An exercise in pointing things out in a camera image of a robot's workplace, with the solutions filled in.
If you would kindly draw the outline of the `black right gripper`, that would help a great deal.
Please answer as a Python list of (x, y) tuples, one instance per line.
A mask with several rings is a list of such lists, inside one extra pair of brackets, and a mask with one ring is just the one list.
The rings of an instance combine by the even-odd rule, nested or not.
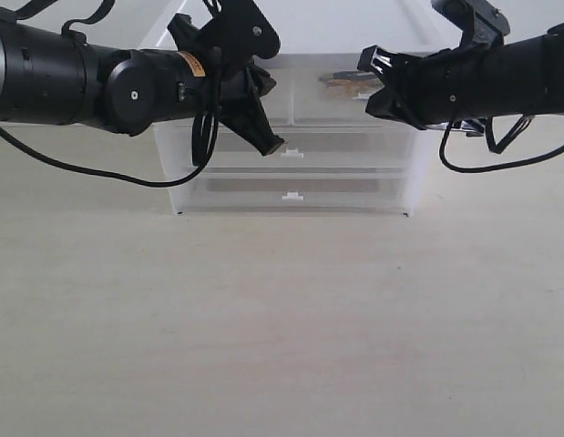
[(388, 88), (372, 94), (365, 112), (371, 117), (435, 129), (450, 121), (457, 97), (457, 52), (443, 49), (421, 56), (368, 46), (359, 56), (357, 70), (372, 74)]

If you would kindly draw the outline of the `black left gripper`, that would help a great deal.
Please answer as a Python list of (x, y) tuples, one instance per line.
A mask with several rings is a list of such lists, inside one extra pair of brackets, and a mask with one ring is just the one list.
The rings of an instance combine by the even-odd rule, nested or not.
[(273, 132), (261, 103), (261, 97), (275, 87), (271, 73), (253, 61), (233, 78), (223, 80), (220, 87), (220, 122), (264, 157), (284, 144), (284, 139)]

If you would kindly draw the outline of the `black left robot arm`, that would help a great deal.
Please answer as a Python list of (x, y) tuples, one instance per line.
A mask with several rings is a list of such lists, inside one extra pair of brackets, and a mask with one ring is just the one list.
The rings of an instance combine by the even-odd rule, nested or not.
[(282, 139), (261, 103), (275, 80), (254, 63), (280, 49), (269, 23), (215, 17), (196, 27), (177, 14), (168, 30), (172, 50), (122, 49), (0, 19), (0, 121), (82, 124), (134, 137), (215, 111), (261, 154), (275, 152)]

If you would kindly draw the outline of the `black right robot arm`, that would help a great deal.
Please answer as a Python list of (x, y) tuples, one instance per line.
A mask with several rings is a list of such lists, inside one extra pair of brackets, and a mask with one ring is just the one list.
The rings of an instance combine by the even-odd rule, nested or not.
[(365, 111), (427, 130), (450, 121), (564, 115), (564, 23), (511, 44), (477, 44), (426, 56), (368, 46), (358, 70), (378, 78)]

